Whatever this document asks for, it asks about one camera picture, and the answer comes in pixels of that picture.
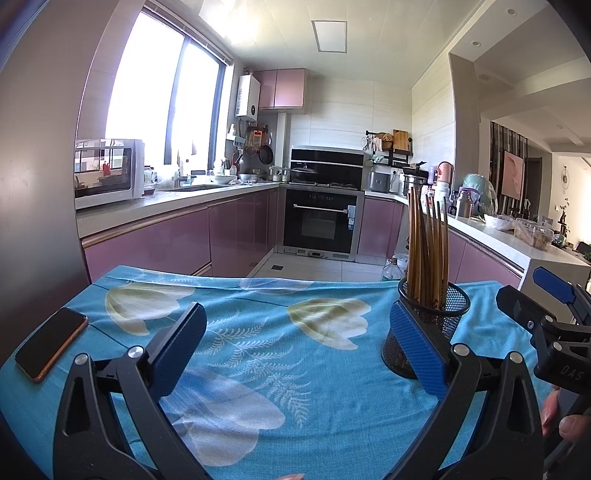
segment floor tile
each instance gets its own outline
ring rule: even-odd
[[[383,265],[370,265],[365,263],[355,262],[343,262],[343,273],[344,272],[365,272],[380,274],[382,272]]]
[[[327,260],[325,258],[299,257],[298,255],[273,254],[269,262],[277,265],[300,265],[302,267],[328,268],[341,271],[342,263],[338,260]]]
[[[342,281],[345,282],[367,282],[380,280],[382,280],[381,273],[351,272],[343,270],[342,274]]]

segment blue tablecloth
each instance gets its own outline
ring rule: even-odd
[[[462,285],[472,308],[453,342],[530,370],[529,335],[499,312],[495,282]],[[122,355],[147,345],[191,301],[204,305],[207,332],[176,389],[161,406],[216,480],[380,479],[413,441],[436,399],[380,358],[397,299],[394,283],[323,283],[263,278],[200,278],[118,267],[67,306],[89,327],[38,385],[11,357],[0,369],[0,409],[16,437],[51,476],[53,429],[73,358]],[[549,386],[534,378],[538,400]],[[475,397],[446,462],[457,460],[482,405]],[[147,456],[125,405],[115,403],[135,454]]]

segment pink cabinet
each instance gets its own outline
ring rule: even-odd
[[[260,72],[255,72],[254,77],[261,84],[261,93],[259,94],[259,109],[273,108],[275,106],[277,70],[262,70]]]
[[[466,243],[456,282],[467,283],[485,280],[496,280],[503,285],[512,285],[515,288],[519,288],[521,281],[517,275],[494,258]]]
[[[191,275],[210,261],[207,209],[125,233],[85,249],[92,281],[118,265]]]
[[[452,230],[449,231],[449,281],[455,283],[460,270],[466,241]]]
[[[361,219],[358,255],[386,257],[397,203],[366,197]]]
[[[304,69],[277,70],[275,108],[304,108]]]
[[[305,69],[260,70],[253,75],[261,83],[260,110],[304,108]]]
[[[237,202],[214,205],[209,211],[209,235],[214,277],[238,276]]]

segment plastic container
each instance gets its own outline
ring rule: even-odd
[[[554,231],[551,228],[531,220],[518,218],[514,220],[513,226],[515,227],[514,235],[519,240],[538,250],[546,250],[554,237]]]
[[[506,232],[513,228],[513,218],[508,215],[492,216],[485,214],[484,221],[488,228],[500,230],[501,232]]]
[[[402,277],[398,259],[396,257],[388,258],[386,266],[382,269],[382,281],[400,281]]]

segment blue gripper pad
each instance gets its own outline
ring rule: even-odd
[[[390,330],[402,347],[421,385],[442,401],[447,394],[446,364],[399,301],[390,309]]]
[[[160,341],[156,340],[158,345],[154,357],[150,359],[152,365],[150,395],[155,402],[172,393],[203,338],[206,328],[205,309],[202,305],[195,303],[170,327],[170,331]]]
[[[573,286],[566,283],[544,267],[538,267],[533,274],[534,283],[564,304],[574,302]]]

